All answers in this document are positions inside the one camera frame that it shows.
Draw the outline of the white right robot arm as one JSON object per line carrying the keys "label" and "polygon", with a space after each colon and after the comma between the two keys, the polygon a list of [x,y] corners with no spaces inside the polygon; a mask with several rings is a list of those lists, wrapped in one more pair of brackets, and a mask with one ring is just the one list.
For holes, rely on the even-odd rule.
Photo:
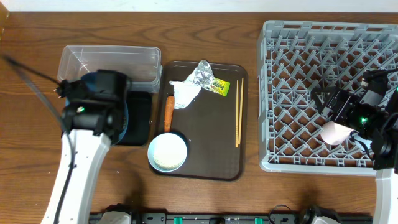
{"label": "white right robot arm", "polygon": [[314,88],[311,98],[318,113],[330,116],[321,137],[329,145],[357,141],[374,162],[376,209],[374,223],[397,221],[397,89],[385,108],[379,104],[389,90],[389,74],[397,70],[366,70],[361,96],[338,87]]}

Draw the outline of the light blue rice bowl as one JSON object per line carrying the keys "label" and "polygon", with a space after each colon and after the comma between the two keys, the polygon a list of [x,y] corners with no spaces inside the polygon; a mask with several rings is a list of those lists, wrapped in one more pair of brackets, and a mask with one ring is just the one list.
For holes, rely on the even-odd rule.
{"label": "light blue rice bowl", "polygon": [[149,164],[159,172],[173,172],[179,169],[185,162],[187,154],[185,141],[174,133],[156,136],[147,150]]}

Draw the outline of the pink cup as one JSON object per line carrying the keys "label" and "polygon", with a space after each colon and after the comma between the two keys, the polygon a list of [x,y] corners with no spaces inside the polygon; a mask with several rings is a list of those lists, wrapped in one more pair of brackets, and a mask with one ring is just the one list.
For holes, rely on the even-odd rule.
{"label": "pink cup", "polygon": [[353,129],[329,121],[322,126],[321,138],[329,145],[335,146],[341,144],[350,137]]}

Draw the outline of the yellow green snack wrapper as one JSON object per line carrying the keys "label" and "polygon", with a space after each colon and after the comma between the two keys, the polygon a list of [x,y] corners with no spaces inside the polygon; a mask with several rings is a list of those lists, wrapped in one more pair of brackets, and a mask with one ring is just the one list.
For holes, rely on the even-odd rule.
{"label": "yellow green snack wrapper", "polygon": [[210,90],[222,96],[227,96],[230,88],[230,82],[214,78],[213,83],[210,85]]}

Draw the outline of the white napkin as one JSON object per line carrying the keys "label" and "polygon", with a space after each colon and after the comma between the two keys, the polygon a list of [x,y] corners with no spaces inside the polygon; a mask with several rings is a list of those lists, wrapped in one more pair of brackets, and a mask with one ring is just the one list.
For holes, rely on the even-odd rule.
{"label": "white napkin", "polygon": [[186,108],[199,94],[201,86],[193,83],[191,80],[169,81],[174,87],[175,109]]}

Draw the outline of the orange carrot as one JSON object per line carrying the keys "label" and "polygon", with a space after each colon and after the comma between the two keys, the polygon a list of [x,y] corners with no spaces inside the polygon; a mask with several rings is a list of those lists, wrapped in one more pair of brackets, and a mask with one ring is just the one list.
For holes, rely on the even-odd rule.
{"label": "orange carrot", "polygon": [[166,99],[165,113],[164,113],[164,132],[165,133],[170,132],[171,124],[172,124],[172,116],[173,116],[173,112],[174,112],[174,106],[175,106],[175,97],[168,96]]}

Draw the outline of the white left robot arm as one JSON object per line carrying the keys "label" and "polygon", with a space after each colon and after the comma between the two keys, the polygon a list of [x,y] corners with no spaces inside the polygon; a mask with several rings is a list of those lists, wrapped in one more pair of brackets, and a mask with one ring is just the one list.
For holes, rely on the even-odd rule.
{"label": "white left robot arm", "polygon": [[42,223],[88,223],[101,165],[126,131],[129,80],[98,70],[56,88],[67,100],[60,117],[62,154]]}

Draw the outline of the aluminium foil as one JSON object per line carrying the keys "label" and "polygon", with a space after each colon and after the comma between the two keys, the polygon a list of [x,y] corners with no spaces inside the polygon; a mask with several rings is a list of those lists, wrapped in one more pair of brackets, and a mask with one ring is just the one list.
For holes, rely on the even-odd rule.
{"label": "aluminium foil", "polygon": [[211,65],[206,60],[201,60],[193,71],[192,83],[200,85],[202,88],[209,88],[214,79]]}

